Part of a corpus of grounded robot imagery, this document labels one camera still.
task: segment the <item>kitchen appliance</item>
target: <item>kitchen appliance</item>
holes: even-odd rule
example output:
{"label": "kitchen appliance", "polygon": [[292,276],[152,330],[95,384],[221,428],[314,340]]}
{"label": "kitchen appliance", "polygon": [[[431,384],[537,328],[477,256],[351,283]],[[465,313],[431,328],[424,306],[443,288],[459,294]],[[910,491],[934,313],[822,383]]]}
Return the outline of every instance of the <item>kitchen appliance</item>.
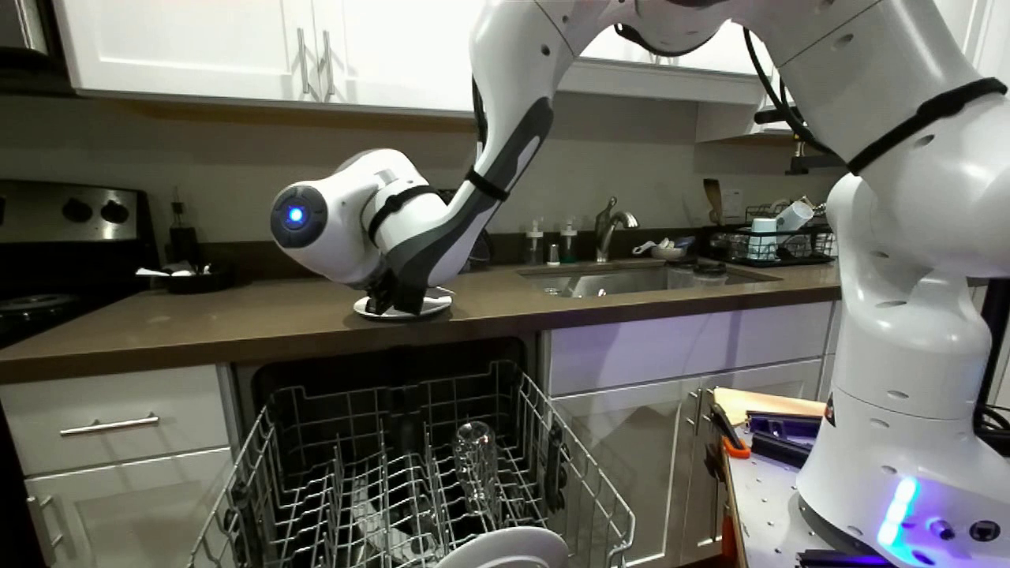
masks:
{"label": "kitchen appliance", "polygon": [[0,348],[141,292],[155,262],[141,193],[0,180]]}
{"label": "kitchen appliance", "polygon": [[633,515],[526,353],[502,337],[238,365],[246,441],[189,568],[621,566]]}
{"label": "kitchen appliance", "polygon": [[0,0],[0,92],[71,95],[46,0]]}

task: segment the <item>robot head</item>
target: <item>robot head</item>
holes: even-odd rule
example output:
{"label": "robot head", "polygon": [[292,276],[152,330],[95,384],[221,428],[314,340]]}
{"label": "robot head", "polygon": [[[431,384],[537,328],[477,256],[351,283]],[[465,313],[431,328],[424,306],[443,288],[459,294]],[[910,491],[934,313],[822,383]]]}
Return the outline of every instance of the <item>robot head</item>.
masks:
{"label": "robot head", "polygon": [[382,213],[391,196],[415,185],[425,185],[425,180],[401,153],[353,156],[332,178],[281,191],[271,205],[271,237],[304,267],[363,288],[382,253],[445,213],[436,196]]}

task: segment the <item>faucet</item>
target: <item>faucet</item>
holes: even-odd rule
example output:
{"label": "faucet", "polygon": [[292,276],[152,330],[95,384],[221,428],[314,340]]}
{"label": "faucet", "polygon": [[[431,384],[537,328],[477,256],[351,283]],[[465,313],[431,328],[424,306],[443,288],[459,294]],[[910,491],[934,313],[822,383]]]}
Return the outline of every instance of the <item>faucet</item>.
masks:
{"label": "faucet", "polygon": [[632,213],[612,213],[614,203],[610,203],[600,214],[597,214],[597,266],[610,262],[610,240],[612,232],[628,232],[636,226],[636,217]]}

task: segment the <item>upper cabinet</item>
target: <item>upper cabinet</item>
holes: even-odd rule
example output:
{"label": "upper cabinet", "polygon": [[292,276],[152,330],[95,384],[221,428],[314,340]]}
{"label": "upper cabinet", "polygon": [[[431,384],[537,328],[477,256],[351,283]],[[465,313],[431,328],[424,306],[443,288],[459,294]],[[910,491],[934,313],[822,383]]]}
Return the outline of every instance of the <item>upper cabinet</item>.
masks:
{"label": "upper cabinet", "polygon": [[[487,0],[54,0],[71,84],[469,115],[469,31]],[[563,92],[753,104],[737,25],[684,58],[601,31]]]}
{"label": "upper cabinet", "polygon": [[345,25],[346,101],[469,110],[469,31],[484,0],[332,0]]}
{"label": "upper cabinet", "polygon": [[304,97],[304,0],[55,0],[71,84],[197,97]]}

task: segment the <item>lower cabinet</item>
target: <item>lower cabinet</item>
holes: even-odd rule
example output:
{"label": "lower cabinet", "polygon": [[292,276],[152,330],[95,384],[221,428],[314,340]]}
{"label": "lower cabinet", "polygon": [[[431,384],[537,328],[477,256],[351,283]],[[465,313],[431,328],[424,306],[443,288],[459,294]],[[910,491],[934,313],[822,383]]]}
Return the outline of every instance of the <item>lower cabinet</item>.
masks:
{"label": "lower cabinet", "polygon": [[214,448],[25,479],[46,566],[186,566],[226,466]]}
{"label": "lower cabinet", "polygon": [[636,320],[541,335],[550,395],[821,360],[832,304]]}
{"label": "lower cabinet", "polygon": [[636,519],[628,562],[682,566],[720,553],[721,524],[720,482],[704,471],[704,455],[677,445],[684,431],[674,437],[691,390],[726,384],[813,398],[817,379],[821,360],[798,360],[552,400]]}

